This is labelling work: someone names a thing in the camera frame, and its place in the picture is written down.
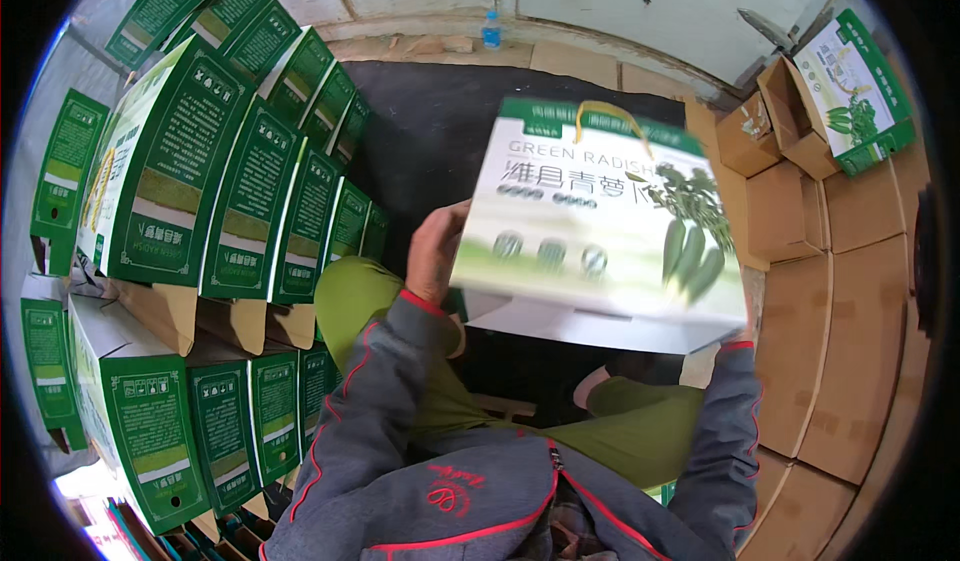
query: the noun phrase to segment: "green cardboard box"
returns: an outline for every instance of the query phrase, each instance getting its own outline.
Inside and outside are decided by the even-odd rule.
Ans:
[[[271,0],[223,53],[257,86],[300,35],[300,27],[277,0]]]
[[[33,273],[27,276],[20,294],[23,344],[43,426],[48,431],[62,431],[70,450],[81,451],[87,448],[87,435],[77,412],[65,298],[62,279]]]
[[[289,350],[249,361],[249,414],[261,484],[269,484],[300,465],[298,356],[297,351]]]
[[[340,167],[307,138],[284,204],[270,271],[270,303],[313,303],[340,172]]]
[[[265,300],[304,135],[259,96],[230,151],[210,221],[200,296]]]
[[[110,116],[77,246],[103,275],[196,287],[214,197],[253,83],[202,38],[154,65]]]
[[[54,122],[33,194],[30,236],[41,239],[42,273],[69,276],[77,242],[80,201],[90,162],[107,123],[110,108],[72,87]]]
[[[360,257],[378,262],[383,258],[383,247],[387,243],[387,213],[374,201],[366,208],[366,222],[363,237],[360,240]]]
[[[363,242],[364,226],[367,223],[367,207],[370,197],[347,178],[337,183],[336,205],[330,216],[326,245],[323,247],[323,269],[341,257],[358,255]]]
[[[793,59],[806,85],[800,94],[811,121],[825,127],[818,132],[825,133],[847,175],[869,170],[916,139],[904,88],[850,9]]]
[[[69,295],[83,428],[153,534],[210,509],[186,364],[116,301]]]
[[[310,445],[317,434],[317,422],[324,407],[324,399],[344,380],[333,363],[327,345],[317,343],[309,351],[299,352],[297,366],[299,387],[298,416],[300,421],[300,458],[306,460]]]
[[[136,0],[104,50],[131,70],[143,62],[203,0]]]
[[[260,491],[247,388],[249,362],[248,353],[206,334],[186,357],[200,469],[217,517]]]
[[[163,44],[163,51],[173,51],[194,34],[200,35],[217,51],[228,51],[271,1],[204,0],[174,29]]]
[[[344,71],[342,64],[333,65],[310,103],[310,112],[303,119],[301,126],[307,137],[324,144],[323,150],[330,151],[330,137],[345,118],[347,107],[354,97],[354,91],[356,91],[354,81]]]
[[[300,33],[267,74],[257,93],[278,111],[284,120],[303,125],[310,101],[333,69],[333,53],[312,26]]]
[[[364,130],[367,128],[367,119],[370,117],[370,106],[359,91],[355,92],[346,111],[346,117],[337,130],[335,150],[345,157],[347,162],[354,160]]]

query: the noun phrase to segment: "box flap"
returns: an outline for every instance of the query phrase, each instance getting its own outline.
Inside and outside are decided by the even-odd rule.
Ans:
[[[79,323],[98,358],[176,354],[117,301],[71,294],[70,315]]]
[[[834,303],[834,256],[774,265],[756,344],[756,377],[764,388],[757,417],[760,444],[797,457],[820,391]]]
[[[143,285],[123,279],[110,279],[108,283],[127,311],[178,355],[186,357],[193,346],[197,288],[168,283]]]
[[[267,302],[253,299],[197,299],[197,325],[254,355],[263,353]]]
[[[266,336],[298,349],[313,347],[317,311],[313,304],[268,304]]]

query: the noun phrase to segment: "cardboard box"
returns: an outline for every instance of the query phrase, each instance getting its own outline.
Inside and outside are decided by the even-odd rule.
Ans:
[[[834,255],[826,363],[798,458],[849,483],[870,469],[897,381],[906,237]]]
[[[296,366],[297,416],[299,417],[300,458],[307,459],[310,445],[317,434],[317,422],[324,408],[324,399],[333,392],[344,377],[333,363],[327,345],[318,342],[309,351],[299,352]]]
[[[360,240],[360,257],[378,262],[383,258],[383,248],[387,243],[387,226],[390,221],[387,213],[374,201],[366,208],[363,238]]]
[[[267,290],[270,303],[313,303],[341,171],[339,164],[307,140],[284,203]]]
[[[296,40],[267,74],[257,93],[284,120],[300,126],[310,101],[334,63],[333,53],[313,26],[300,28]]]
[[[763,409],[760,444],[797,457],[827,359],[834,299],[834,256],[810,256],[767,272],[756,376]]]
[[[805,103],[807,86],[797,67],[785,57],[777,56],[756,78],[756,84],[767,104],[781,154],[814,180],[823,180],[840,171],[816,107],[809,107],[813,117],[810,116]]]
[[[283,5],[271,0],[223,56],[259,86],[300,34],[300,27]]]
[[[909,451],[913,432],[918,429],[917,419],[920,417],[928,380],[930,339],[918,329],[917,321],[917,302],[911,298],[906,305],[902,361],[883,437],[860,491],[840,527],[823,550],[821,559],[846,558],[846,548],[858,538],[861,529],[883,500],[889,484],[897,477],[898,472],[902,471],[900,462]]]
[[[794,55],[807,108],[825,124],[847,175],[870,170],[915,139],[900,81],[857,15],[845,9]]]
[[[204,0],[174,28],[163,43],[164,52],[173,51],[183,41],[198,34],[225,53],[272,0]]]
[[[248,398],[250,355],[212,336],[186,358],[190,411],[210,507],[219,518],[260,492]]]
[[[354,81],[347,75],[342,64],[334,64],[323,79],[310,103],[310,111],[300,125],[300,129],[309,138],[323,143],[323,150],[334,160],[347,159],[342,154],[334,154],[330,141],[342,120],[346,118],[347,106],[355,91]]]
[[[298,357],[297,351],[271,351],[248,363],[249,417],[261,484],[273,482],[300,464]]]
[[[200,296],[267,299],[284,204],[304,140],[265,100],[253,98],[217,192]]]
[[[103,48],[131,70],[139,70],[203,0],[136,0]]]
[[[747,212],[747,179],[720,162],[717,144],[717,117],[713,111],[696,101],[684,103],[686,130],[702,147],[703,155],[710,161],[710,169],[717,183],[723,210],[729,221],[729,233],[736,246],[736,258],[741,265],[766,271],[770,261],[750,253]]]
[[[743,325],[710,164],[683,130],[507,98],[472,200],[451,278],[470,322],[678,354]],[[688,218],[684,204],[708,218]]]
[[[813,561],[830,541],[857,491],[819,471],[796,464],[740,551],[741,561]]]
[[[763,96],[757,92],[717,124],[720,163],[749,178],[781,158]]]
[[[71,294],[83,428],[153,534],[210,509],[184,359],[115,301]]]
[[[110,108],[72,87],[56,115],[33,194],[30,238],[41,273],[69,276],[90,162]]]
[[[253,91],[191,38],[124,95],[91,168],[77,235],[103,275],[198,285],[214,197]]]
[[[60,432],[71,451],[81,451],[87,448],[87,435],[77,413],[65,300],[66,287],[60,278],[31,273],[24,279],[20,293],[20,319],[30,381],[43,426],[48,431]]]
[[[341,257],[360,253],[370,197],[360,188],[341,177],[337,183],[336,204],[330,216],[323,247],[323,269]]]
[[[823,180],[823,191],[834,253],[879,243],[906,231],[890,160],[882,160],[855,178],[844,173],[832,175]]]
[[[346,111],[346,117],[337,130],[335,149],[346,158],[349,163],[354,159],[364,130],[367,128],[367,119],[370,117],[370,106],[359,91],[354,92]]]
[[[830,248],[823,186],[785,160],[747,180],[750,253],[774,262]]]

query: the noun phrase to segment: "floor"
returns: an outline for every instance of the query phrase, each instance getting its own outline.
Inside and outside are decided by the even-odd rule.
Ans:
[[[568,75],[624,93],[651,94],[678,101],[694,100],[693,89],[689,85],[629,63],[618,62],[610,55],[552,41],[531,44],[504,40],[499,50],[484,48],[481,39],[439,36],[356,38],[334,40],[327,45],[340,61],[510,66],[553,75]],[[744,267],[742,273],[744,287],[752,304],[751,317],[756,338],[760,332],[765,275],[750,267]],[[468,330],[468,334],[472,351],[468,351],[466,360],[456,366],[467,386],[472,391],[505,398],[523,398],[524,392],[535,387],[544,393],[543,398],[535,402],[555,408],[549,413],[549,417],[540,417],[534,422],[542,425],[556,425],[579,419],[575,410],[570,411],[558,399],[567,399],[572,393],[576,384],[571,382],[577,382],[577,379],[571,377],[587,375],[605,363],[610,355],[609,350],[598,349],[575,360],[555,357],[554,371],[544,377],[543,373],[534,374],[519,369],[512,359],[501,361],[487,356],[483,361],[477,360],[485,357],[482,353],[487,348],[487,339],[494,336],[502,339],[509,337],[509,334],[494,335],[473,328]],[[510,338],[516,339],[512,346],[520,354],[520,357],[514,359],[522,359],[527,343],[517,336]],[[537,346],[543,347],[544,343],[538,343]],[[672,355],[650,356],[649,353],[637,353],[637,358],[644,358],[648,362],[651,368],[648,372],[651,383],[705,388],[713,373],[715,351],[716,347],[707,348],[691,353],[683,359],[671,358]],[[509,379],[502,378],[504,372],[510,373]]]

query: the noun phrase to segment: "yellow rope handle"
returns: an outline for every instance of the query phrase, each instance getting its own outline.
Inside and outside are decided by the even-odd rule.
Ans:
[[[608,116],[614,116],[619,120],[623,120],[630,127],[630,131],[642,139],[643,147],[646,147],[647,154],[650,155],[650,159],[652,160],[654,158],[654,152],[650,149],[650,140],[647,139],[647,133],[643,130],[640,124],[637,123],[637,120],[634,119],[634,116],[629,112],[620,109],[617,105],[605,103],[602,100],[584,100],[582,103],[580,103],[580,107],[577,108],[577,135],[573,138],[574,145],[579,143],[580,139],[584,135],[583,127],[580,125],[580,121],[584,115],[584,112],[586,111],[605,113]]]

